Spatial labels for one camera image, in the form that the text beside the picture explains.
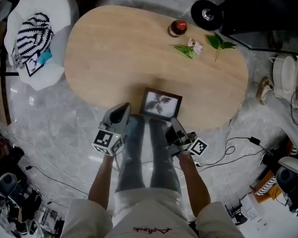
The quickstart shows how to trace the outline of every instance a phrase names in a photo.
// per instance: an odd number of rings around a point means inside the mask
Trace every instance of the person's left arm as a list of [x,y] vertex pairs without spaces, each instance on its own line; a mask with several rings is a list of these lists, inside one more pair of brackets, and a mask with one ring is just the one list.
[[61,238],[104,238],[112,230],[113,224],[106,210],[113,160],[113,157],[104,155],[88,200],[77,199],[71,202]]

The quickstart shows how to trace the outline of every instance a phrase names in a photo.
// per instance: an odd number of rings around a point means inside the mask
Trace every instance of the teal cloth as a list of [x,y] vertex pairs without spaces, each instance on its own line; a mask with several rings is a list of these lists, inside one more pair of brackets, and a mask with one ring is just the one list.
[[51,57],[52,57],[51,51],[46,50],[38,57],[37,62],[40,64],[45,64],[47,60],[50,59]]

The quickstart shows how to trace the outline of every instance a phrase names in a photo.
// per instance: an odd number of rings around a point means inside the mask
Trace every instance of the wooden table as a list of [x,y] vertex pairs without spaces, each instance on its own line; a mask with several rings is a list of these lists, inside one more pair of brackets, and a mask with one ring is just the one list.
[[[110,108],[130,102],[138,113],[145,87],[183,96],[179,121],[184,126],[215,128],[229,121],[243,99],[248,71],[235,49],[220,52],[206,42],[209,34],[188,24],[184,36],[172,38],[174,18],[115,5],[85,14],[68,42],[65,75],[84,100]],[[168,45],[193,37],[203,45],[193,60]]]

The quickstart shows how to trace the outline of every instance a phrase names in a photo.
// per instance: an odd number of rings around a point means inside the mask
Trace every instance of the picture frame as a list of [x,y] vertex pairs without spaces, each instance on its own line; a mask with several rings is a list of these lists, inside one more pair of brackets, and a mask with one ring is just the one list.
[[39,56],[40,56],[40,53],[36,52],[33,54],[32,57],[30,57],[25,62],[25,67],[29,74],[29,77],[33,76],[34,73],[36,73],[40,68],[42,68],[44,66],[44,64],[40,64],[37,62],[37,59],[39,58]]
[[182,96],[146,87],[140,114],[170,121],[177,118],[181,106]]

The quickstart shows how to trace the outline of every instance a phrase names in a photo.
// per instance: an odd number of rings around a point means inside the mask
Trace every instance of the white flower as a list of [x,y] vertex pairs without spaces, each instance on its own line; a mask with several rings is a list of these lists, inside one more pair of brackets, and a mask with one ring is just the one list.
[[199,56],[201,54],[202,46],[197,41],[193,40],[191,37],[187,44],[188,47],[193,47],[193,51]]

